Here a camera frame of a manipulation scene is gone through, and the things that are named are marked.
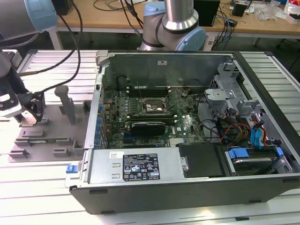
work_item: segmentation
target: table leg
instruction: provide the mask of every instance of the table leg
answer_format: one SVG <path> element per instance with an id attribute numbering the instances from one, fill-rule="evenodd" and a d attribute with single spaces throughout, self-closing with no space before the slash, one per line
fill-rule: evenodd
<path id="1" fill-rule="evenodd" d="M 60 36 L 55 28 L 48 30 L 53 47 L 55 50 L 63 50 L 63 46 L 61 44 Z"/>
<path id="2" fill-rule="evenodd" d="M 258 42 L 259 42 L 260 40 L 261 40 L 260 37 L 255 38 L 255 39 L 254 39 L 254 42 L 252 43 L 252 45 L 253 45 L 254 47 L 257 47 Z"/>
<path id="3" fill-rule="evenodd" d="M 215 39 L 218 36 L 217 33 L 206 33 L 206 40 L 204 43 L 203 51 L 211 51 L 212 46 L 214 45 Z"/>

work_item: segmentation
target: blue drive latch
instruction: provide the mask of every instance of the blue drive latch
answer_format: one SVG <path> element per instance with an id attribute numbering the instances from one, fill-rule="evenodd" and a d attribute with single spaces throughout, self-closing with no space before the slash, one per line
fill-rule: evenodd
<path id="1" fill-rule="evenodd" d="M 245 148 L 235 148 L 228 151 L 231 159 L 233 158 L 249 158 L 249 154 Z"/>

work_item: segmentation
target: wooden desk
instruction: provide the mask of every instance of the wooden desk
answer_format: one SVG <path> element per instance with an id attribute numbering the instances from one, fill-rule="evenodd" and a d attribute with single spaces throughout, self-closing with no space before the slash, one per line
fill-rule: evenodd
<path id="1" fill-rule="evenodd" d="M 78 6 L 83 20 L 84 32 L 112 32 L 112 33 L 133 33 L 130 28 L 124 12 L 120 11 L 100 11 L 93 7 L 95 0 L 74 0 Z M 244 14 L 243 17 L 232 16 L 232 11 L 223 8 L 224 4 L 229 0 L 221 0 L 222 11 L 231 19 L 238 21 L 233 36 L 238 37 L 253 37 L 253 38 L 300 38 L 300 26 L 293 25 L 286 20 L 278 18 L 277 21 L 259 21 L 254 14 Z M 98 8 L 109 9 L 105 5 L 104 0 L 99 0 L 96 3 Z M 112 3 L 114 7 L 121 7 L 119 2 Z M 140 3 L 135 5 L 135 9 L 140 17 L 143 19 L 143 9 L 145 4 Z M 133 26 L 140 28 L 136 19 L 128 12 L 128 17 Z M 79 31 L 79 19 L 74 9 L 64 16 L 65 20 L 73 31 Z M 223 30 L 223 23 L 221 19 L 217 18 L 213 27 L 204 27 L 207 31 L 207 40 L 205 43 L 205 50 L 210 51 L 214 39 Z M 62 21 L 59 18 L 57 28 L 49 31 L 54 48 L 62 49 L 57 31 L 67 31 Z"/>

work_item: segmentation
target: barcode sticker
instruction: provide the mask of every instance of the barcode sticker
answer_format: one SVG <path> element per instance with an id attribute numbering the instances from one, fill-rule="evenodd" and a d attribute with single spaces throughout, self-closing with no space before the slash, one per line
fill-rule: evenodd
<path id="1" fill-rule="evenodd" d="M 123 158 L 123 151 L 110 151 L 109 158 Z"/>

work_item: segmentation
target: white sticker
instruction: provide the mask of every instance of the white sticker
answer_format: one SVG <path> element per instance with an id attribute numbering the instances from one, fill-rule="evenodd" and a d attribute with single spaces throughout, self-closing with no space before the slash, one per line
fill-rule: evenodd
<path id="1" fill-rule="evenodd" d="M 158 66 L 166 66 L 168 64 L 168 61 L 157 61 Z"/>
<path id="2" fill-rule="evenodd" d="M 123 158 L 123 151 L 110 151 L 109 158 Z"/>

